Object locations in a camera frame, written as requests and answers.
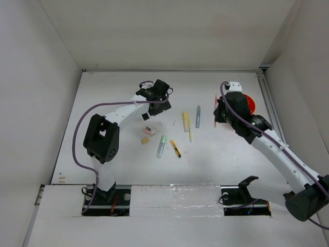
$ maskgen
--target red object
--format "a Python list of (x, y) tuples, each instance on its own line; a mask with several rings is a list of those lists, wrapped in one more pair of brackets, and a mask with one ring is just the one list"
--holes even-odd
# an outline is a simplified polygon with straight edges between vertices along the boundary
[(251, 114), (254, 114), (254, 112), (256, 110), (256, 103), (255, 103), (255, 101), (249, 95), (246, 95), (246, 94), (243, 94), (243, 95), (246, 96), (246, 98), (248, 100), (248, 105), (249, 105), (250, 113)]

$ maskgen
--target wall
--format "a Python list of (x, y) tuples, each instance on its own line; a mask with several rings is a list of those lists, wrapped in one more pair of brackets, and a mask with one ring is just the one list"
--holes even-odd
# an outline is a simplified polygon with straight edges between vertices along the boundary
[(36, 0), (0, 1), (0, 239), (22, 246), (81, 72)]
[[(327, 0), (301, 3), (286, 48), (266, 73), (287, 142), (322, 175), (329, 173), (328, 9)], [(329, 225), (328, 206), (319, 217)]]
[(40, 0), (81, 68), (258, 68), (294, 0)]

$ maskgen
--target blue marker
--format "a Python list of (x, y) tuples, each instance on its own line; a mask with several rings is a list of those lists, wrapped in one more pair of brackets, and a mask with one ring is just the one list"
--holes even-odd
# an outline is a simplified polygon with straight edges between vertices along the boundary
[(195, 122), (196, 128), (200, 127), (200, 112), (201, 112), (201, 108), (200, 108), (200, 105), (198, 105), (197, 109), (196, 109), (196, 122)]

